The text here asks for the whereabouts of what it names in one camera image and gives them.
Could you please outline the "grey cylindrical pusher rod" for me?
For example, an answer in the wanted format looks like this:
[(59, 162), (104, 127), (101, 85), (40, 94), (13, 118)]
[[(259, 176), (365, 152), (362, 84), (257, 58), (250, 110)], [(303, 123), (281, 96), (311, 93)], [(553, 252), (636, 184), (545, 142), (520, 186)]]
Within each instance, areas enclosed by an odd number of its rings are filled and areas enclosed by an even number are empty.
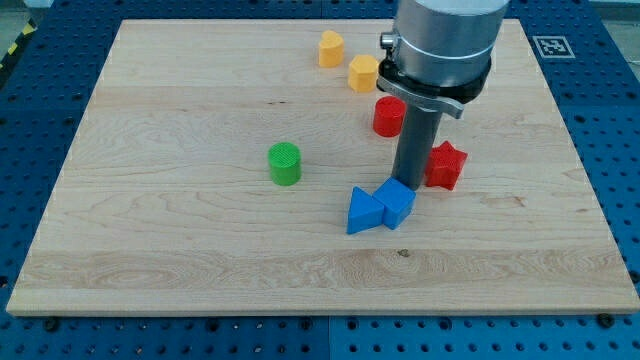
[(391, 176), (411, 190), (422, 184), (441, 117), (438, 111), (406, 108)]

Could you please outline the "black and silver flange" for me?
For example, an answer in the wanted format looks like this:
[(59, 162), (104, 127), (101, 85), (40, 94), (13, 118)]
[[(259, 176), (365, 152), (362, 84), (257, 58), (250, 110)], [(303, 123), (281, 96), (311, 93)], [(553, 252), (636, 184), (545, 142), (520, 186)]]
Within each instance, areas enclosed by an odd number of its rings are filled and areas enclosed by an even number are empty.
[(401, 99), (407, 105), (446, 113), (459, 119), (464, 106), (480, 95), (491, 66), (492, 60), (489, 59), (482, 72), (472, 81), (458, 86), (444, 87), (411, 79), (403, 74), (393, 61), (384, 59), (378, 67), (377, 87)]

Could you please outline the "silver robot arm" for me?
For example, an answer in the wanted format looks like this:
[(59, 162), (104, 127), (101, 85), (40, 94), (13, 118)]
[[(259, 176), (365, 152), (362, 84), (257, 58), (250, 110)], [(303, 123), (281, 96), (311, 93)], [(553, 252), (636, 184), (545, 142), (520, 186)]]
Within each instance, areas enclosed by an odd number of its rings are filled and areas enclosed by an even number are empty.
[(400, 0), (380, 35), (377, 87), (406, 104), (391, 176), (421, 186), (443, 115), (483, 90), (509, 0)]

